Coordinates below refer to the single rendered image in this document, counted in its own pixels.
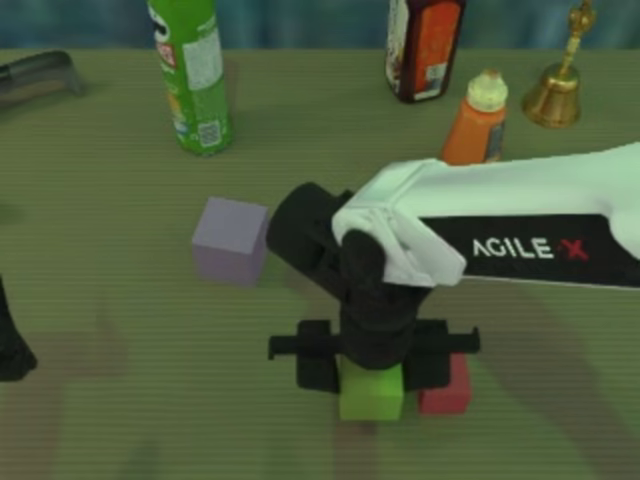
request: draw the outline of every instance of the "red x logo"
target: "red x logo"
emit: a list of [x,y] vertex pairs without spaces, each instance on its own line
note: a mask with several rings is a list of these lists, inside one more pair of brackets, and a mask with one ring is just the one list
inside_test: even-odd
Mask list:
[[560,240],[558,250],[562,249],[567,251],[569,260],[589,260],[589,255],[582,249],[582,240]]

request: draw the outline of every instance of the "green cube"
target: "green cube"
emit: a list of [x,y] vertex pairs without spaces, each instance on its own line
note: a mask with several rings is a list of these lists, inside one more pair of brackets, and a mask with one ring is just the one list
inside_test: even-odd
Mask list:
[[389,370],[365,370],[340,357],[340,420],[399,420],[404,400],[402,365]]

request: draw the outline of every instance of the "green can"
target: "green can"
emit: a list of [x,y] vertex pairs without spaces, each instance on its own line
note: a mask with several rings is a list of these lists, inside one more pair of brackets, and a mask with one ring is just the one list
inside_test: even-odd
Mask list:
[[212,155],[232,139],[213,0],[149,0],[156,49],[180,145]]

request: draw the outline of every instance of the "wooden table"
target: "wooden table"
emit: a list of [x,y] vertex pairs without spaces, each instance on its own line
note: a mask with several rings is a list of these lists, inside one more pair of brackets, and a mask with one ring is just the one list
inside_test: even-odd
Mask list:
[[[0,62],[26,51],[0,52]],[[390,161],[436,155],[468,79],[503,70],[505,156],[638,140],[640,52],[581,52],[584,117],[550,131],[518,102],[558,52],[463,51],[450,93],[398,103],[373,51],[232,52],[234,145],[174,140],[153,52],[76,51],[88,95],[0,113],[0,267],[40,357],[0,387],[3,480],[640,478],[640,302],[612,290],[467,282],[425,305],[481,327],[475,400],[459,418],[336,424],[335,401],[266,360],[270,334],[336,305],[269,257],[256,289],[196,278],[208,196],[274,207],[314,180],[357,188]]]

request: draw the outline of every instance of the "teal wall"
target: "teal wall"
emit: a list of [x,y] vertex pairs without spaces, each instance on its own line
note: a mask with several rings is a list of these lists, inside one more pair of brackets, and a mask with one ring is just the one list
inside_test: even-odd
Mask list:
[[[566,41],[579,0],[468,0],[462,44],[549,48]],[[640,0],[594,0],[585,47],[640,47]],[[388,0],[218,0],[226,48],[377,48]],[[146,47],[144,0],[0,0],[0,48]]]

